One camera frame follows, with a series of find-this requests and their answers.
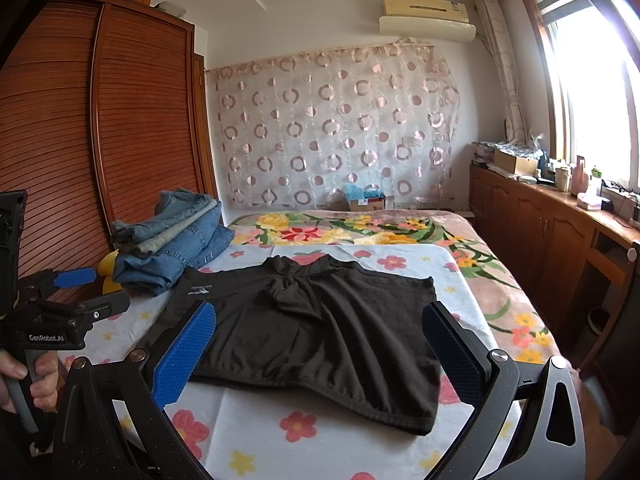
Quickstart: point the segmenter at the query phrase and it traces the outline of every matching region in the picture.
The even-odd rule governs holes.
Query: finger
[[[5,410],[6,412],[15,413],[14,404],[11,401],[0,405],[0,409]]]
[[[58,355],[49,351],[36,359],[36,373],[38,375],[48,375],[58,371]]]
[[[27,376],[27,367],[6,350],[0,350],[0,374],[20,380]]]
[[[38,397],[49,397],[56,391],[57,385],[58,373],[49,374],[31,385],[31,395],[34,399]]]
[[[48,397],[38,397],[33,399],[33,405],[41,410],[53,410],[58,402],[58,392],[53,392]]]

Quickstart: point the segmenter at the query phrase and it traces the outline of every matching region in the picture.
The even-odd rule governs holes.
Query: screw
[[[143,348],[136,348],[129,353],[129,359],[135,363],[139,363],[146,357],[146,350]]]
[[[507,355],[507,352],[505,352],[504,350],[500,350],[499,348],[497,348],[495,350],[491,350],[491,359],[493,359],[494,361],[498,361],[499,363],[503,363],[508,358],[509,358],[509,356]]]
[[[562,368],[566,368],[566,359],[559,355],[553,355],[551,356],[551,364],[562,370]]]
[[[79,357],[78,359],[74,359],[73,363],[71,363],[71,366],[76,370],[79,370],[80,368],[84,368],[85,364],[86,357]]]

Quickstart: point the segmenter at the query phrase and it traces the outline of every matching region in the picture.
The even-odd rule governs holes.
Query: floral bedspread
[[[513,359],[544,363],[558,346],[518,286],[471,225],[443,211],[308,211],[240,217],[230,226],[237,245],[436,244],[447,248],[466,279],[498,346]]]

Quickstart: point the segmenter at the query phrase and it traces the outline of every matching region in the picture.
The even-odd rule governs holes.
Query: bottle
[[[589,175],[584,169],[584,157],[578,155],[576,161],[571,174],[571,194],[573,196],[578,196],[578,193],[584,193],[589,189]]]

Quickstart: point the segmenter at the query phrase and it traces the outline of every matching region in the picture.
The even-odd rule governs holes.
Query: human hand
[[[36,359],[36,373],[43,376],[31,385],[33,405],[43,410],[52,410],[58,400],[58,356],[55,352],[45,352]],[[27,368],[14,359],[6,350],[0,350],[0,408],[15,413],[6,383],[2,376],[22,380],[27,375]]]

